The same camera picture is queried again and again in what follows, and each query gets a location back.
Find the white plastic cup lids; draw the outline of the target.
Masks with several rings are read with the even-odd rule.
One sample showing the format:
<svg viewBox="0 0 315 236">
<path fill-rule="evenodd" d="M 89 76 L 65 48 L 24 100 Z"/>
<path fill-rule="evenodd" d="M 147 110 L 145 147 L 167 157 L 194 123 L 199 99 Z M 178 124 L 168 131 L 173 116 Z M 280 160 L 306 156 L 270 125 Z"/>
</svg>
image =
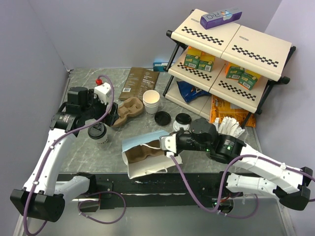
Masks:
<svg viewBox="0 0 315 236">
<path fill-rule="evenodd" d="M 174 132 L 179 131 L 181 128 L 184 131 L 188 131 L 190 128 L 190 124 L 181 124 L 181 123 L 178 123 L 177 121 L 173 122 L 173 131 Z"/>
</svg>

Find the separated brown cup carrier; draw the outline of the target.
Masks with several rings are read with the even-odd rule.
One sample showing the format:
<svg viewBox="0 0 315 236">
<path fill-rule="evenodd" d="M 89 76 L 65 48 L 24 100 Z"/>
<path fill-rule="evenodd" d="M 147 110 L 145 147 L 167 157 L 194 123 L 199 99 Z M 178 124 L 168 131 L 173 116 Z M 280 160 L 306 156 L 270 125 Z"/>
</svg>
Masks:
<svg viewBox="0 0 315 236">
<path fill-rule="evenodd" d="M 163 150 L 160 149 L 159 140 L 153 140 L 146 145 L 137 145 L 125 152 L 128 163 L 136 163 L 145 160 L 147 157 L 156 157 L 164 155 Z"/>
</svg>

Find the light blue paper bag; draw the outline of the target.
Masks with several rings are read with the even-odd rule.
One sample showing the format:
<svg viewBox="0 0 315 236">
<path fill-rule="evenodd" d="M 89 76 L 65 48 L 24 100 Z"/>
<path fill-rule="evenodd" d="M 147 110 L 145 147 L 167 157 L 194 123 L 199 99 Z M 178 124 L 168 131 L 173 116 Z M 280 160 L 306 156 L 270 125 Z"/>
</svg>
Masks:
<svg viewBox="0 0 315 236">
<path fill-rule="evenodd" d="M 164 130 L 122 140 L 122 158 L 130 179 L 167 170 L 175 165 L 160 149 L 159 138 L 169 135 Z"/>
</svg>

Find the white paper cup stack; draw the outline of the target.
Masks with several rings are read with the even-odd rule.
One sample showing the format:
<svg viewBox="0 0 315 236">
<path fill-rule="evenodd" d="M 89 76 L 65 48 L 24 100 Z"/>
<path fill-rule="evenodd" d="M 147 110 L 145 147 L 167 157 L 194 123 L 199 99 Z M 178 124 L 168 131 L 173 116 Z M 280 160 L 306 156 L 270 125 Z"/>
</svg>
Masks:
<svg viewBox="0 0 315 236">
<path fill-rule="evenodd" d="M 142 101 L 146 113 L 149 115 L 155 115 L 158 111 L 160 94 L 155 90 L 148 90 L 144 92 Z"/>
</svg>

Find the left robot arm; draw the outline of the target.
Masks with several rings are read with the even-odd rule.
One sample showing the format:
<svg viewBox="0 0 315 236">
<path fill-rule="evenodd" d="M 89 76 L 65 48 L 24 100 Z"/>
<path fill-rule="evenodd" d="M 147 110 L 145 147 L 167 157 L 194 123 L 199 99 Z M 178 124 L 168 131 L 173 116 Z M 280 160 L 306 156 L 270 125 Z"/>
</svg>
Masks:
<svg viewBox="0 0 315 236">
<path fill-rule="evenodd" d="M 95 119 L 111 126 L 118 119 L 118 105 L 107 102 L 107 95 L 112 92 L 108 83 L 94 89 L 68 90 L 67 101 L 52 117 L 48 139 L 35 169 L 22 189 L 14 189 L 10 195 L 23 216 L 56 222 L 70 201 L 81 194 L 87 198 L 96 194 L 93 174 L 79 172 L 60 187 L 56 187 L 56 182 L 66 154 L 79 131 L 86 128 L 86 121 Z"/>
</svg>

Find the single white paper cup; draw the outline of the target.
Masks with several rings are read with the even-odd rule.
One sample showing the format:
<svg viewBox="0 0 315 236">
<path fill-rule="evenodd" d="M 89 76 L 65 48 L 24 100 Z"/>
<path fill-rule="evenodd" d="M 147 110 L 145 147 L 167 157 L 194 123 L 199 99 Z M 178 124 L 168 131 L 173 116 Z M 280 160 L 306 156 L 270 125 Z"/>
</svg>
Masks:
<svg viewBox="0 0 315 236">
<path fill-rule="evenodd" d="M 99 139 L 95 139 L 95 142 L 98 144 L 98 145 L 104 145 L 106 144 L 108 141 L 108 135 L 105 134 L 103 135 L 102 137 L 100 137 Z"/>
</svg>

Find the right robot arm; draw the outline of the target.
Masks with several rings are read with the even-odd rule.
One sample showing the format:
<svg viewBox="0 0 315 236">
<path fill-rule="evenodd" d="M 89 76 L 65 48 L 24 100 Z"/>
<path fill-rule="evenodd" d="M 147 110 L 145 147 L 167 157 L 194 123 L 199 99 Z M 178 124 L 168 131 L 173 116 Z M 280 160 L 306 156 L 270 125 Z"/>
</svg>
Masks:
<svg viewBox="0 0 315 236">
<path fill-rule="evenodd" d="M 164 143 L 171 158 L 183 150 L 203 151 L 211 159 L 227 165 L 221 179 L 215 183 L 218 199 L 232 193 L 251 193 L 278 198 L 285 207 L 298 211 L 312 202 L 308 188 L 314 180 L 312 169 L 294 168 L 276 161 L 204 118 L 194 120 L 189 131 L 181 128 L 173 132 Z M 248 170 L 256 176 L 231 173 L 230 166 Z"/>
</svg>

